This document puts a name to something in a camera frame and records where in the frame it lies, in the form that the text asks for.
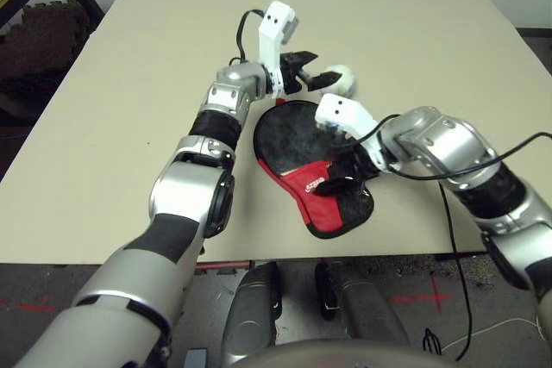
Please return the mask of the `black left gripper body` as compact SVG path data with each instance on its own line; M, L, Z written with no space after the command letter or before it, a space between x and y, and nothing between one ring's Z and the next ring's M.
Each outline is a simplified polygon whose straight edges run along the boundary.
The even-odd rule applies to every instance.
M282 53L279 57L279 68L282 74L284 93L298 93L302 86L297 81L298 73L304 63L298 53Z

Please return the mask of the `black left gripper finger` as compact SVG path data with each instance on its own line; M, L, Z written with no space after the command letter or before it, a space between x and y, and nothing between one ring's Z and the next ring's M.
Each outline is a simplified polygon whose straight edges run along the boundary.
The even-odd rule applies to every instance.
M299 51L287 54L287 62L289 66L304 66L318 58L316 53L309 51Z
M342 77L339 72L322 72L319 75L311 76L302 71L302 81L307 86L308 91L321 90L335 84Z

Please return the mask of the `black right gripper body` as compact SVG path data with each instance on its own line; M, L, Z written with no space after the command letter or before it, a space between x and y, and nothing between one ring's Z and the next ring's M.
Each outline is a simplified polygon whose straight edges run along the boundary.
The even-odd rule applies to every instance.
M360 145L334 147L327 153L331 165L329 176L331 178L355 178L369 180L376 178L380 170L368 156L366 149Z

